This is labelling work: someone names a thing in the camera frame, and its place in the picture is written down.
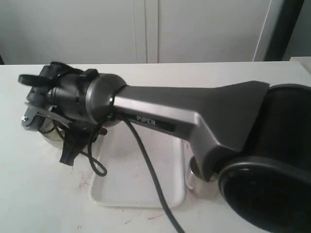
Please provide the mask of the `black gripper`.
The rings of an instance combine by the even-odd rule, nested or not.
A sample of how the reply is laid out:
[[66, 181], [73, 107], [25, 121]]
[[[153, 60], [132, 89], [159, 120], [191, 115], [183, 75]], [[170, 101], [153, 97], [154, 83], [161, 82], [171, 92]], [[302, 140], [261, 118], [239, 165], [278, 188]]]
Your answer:
[[[73, 133], [74, 136], [83, 135], [88, 138], [93, 125], [63, 115], [63, 111], [56, 105], [51, 104], [47, 92], [29, 92], [26, 97], [27, 110], [22, 116], [21, 126], [32, 132], [40, 132], [44, 121], [49, 118], [57, 127], [66, 133]], [[63, 141], [62, 153], [59, 162], [73, 166], [75, 158], [80, 154], [80, 148], [76, 139], [65, 139]]]

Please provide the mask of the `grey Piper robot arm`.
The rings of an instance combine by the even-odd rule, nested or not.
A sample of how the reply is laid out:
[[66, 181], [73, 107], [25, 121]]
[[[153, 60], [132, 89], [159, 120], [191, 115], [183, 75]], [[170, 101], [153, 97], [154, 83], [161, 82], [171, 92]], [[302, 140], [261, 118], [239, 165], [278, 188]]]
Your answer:
[[273, 233], [311, 230], [311, 89], [248, 81], [215, 88], [129, 86], [119, 76], [61, 63], [31, 87], [29, 120], [50, 118], [65, 139], [91, 148], [101, 128], [138, 124], [190, 143], [199, 177], [227, 204]]

